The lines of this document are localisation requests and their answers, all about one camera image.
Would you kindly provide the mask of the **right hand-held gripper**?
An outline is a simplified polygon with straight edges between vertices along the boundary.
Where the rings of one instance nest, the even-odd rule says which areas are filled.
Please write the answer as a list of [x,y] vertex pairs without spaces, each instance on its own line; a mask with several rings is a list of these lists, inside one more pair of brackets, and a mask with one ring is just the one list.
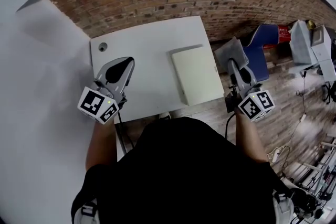
[[235,60],[230,59],[228,61],[228,73],[236,92],[239,92],[239,94],[245,94],[246,91],[251,92],[243,98],[238,93],[231,92],[225,98],[228,113],[238,108],[250,121],[256,121],[274,109],[275,103],[270,92],[268,90],[259,91],[259,84],[250,68],[243,68],[242,77]]

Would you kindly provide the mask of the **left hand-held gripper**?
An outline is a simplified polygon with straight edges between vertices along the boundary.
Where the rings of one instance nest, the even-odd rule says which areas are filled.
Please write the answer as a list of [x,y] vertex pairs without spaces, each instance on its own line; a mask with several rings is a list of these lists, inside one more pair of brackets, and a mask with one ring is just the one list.
[[96,76],[101,81],[94,81],[91,87],[84,88],[78,109],[101,124],[113,120],[127,102],[124,88],[130,81],[134,67],[132,57],[121,57],[105,64]]

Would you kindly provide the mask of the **grey woven cloth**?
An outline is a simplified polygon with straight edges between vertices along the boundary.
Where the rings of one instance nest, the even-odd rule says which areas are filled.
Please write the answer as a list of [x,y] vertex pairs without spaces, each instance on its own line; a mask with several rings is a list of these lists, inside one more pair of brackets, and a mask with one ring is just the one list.
[[236,37],[233,37],[230,41],[215,50],[215,56],[225,72],[228,72],[228,62],[230,59],[235,60],[238,69],[246,67],[249,63],[241,42]]

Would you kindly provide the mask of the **person's left forearm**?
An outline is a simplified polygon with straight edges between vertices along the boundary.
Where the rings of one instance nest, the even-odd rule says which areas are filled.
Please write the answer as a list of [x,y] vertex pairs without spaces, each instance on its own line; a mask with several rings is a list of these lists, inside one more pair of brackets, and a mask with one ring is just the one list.
[[86,171],[96,165],[113,166],[117,162],[116,128],[114,121],[96,122],[86,157]]

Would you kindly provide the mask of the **person's right forearm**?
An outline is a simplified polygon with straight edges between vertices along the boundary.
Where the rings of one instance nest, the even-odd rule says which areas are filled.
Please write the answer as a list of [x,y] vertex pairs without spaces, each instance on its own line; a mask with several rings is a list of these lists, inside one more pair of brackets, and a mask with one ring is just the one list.
[[235,117],[236,146],[254,161],[259,163],[268,162],[268,157],[255,123],[251,122],[239,108],[235,108]]

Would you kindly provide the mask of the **blue chair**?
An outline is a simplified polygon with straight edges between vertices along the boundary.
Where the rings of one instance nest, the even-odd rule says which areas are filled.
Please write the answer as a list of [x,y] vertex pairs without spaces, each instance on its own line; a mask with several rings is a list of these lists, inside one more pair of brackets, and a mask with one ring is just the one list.
[[279,43],[279,27],[277,25],[261,24],[250,34],[240,40],[249,63],[248,67],[254,73],[258,82],[269,78],[264,45],[277,45]]

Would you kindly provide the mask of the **red plastic crate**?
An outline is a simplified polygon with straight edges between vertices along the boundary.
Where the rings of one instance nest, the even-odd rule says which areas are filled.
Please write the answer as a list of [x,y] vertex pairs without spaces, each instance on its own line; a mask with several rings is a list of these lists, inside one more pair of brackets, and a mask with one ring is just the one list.
[[279,44],[291,41],[291,36],[288,26],[278,26],[279,28],[279,43],[278,44],[265,44],[264,49],[271,49],[277,47]]

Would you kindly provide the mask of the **white power strip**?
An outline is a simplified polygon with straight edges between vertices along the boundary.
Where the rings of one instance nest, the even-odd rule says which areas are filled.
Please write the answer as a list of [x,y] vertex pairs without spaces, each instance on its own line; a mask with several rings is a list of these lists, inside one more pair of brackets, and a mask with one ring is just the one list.
[[284,149],[285,149],[284,146],[274,148],[272,152],[267,154],[268,159],[272,163],[274,163],[278,159],[278,157],[281,155]]

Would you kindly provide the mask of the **black swivel chair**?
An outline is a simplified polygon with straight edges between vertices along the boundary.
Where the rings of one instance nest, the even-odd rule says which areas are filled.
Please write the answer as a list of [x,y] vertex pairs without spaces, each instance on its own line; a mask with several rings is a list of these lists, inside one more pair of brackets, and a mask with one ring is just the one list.
[[322,86],[322,101],[329,104],[331,101],[336,103],[336,81],[327,82]]

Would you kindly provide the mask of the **person's black shirt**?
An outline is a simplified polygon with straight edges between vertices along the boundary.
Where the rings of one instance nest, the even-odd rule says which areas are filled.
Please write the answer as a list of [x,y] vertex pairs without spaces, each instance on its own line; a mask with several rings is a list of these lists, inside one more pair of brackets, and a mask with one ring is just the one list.
[[192,118],[148,124],[113,166],[86,171],[72,224],[290,224],[290,191],[269,162]]

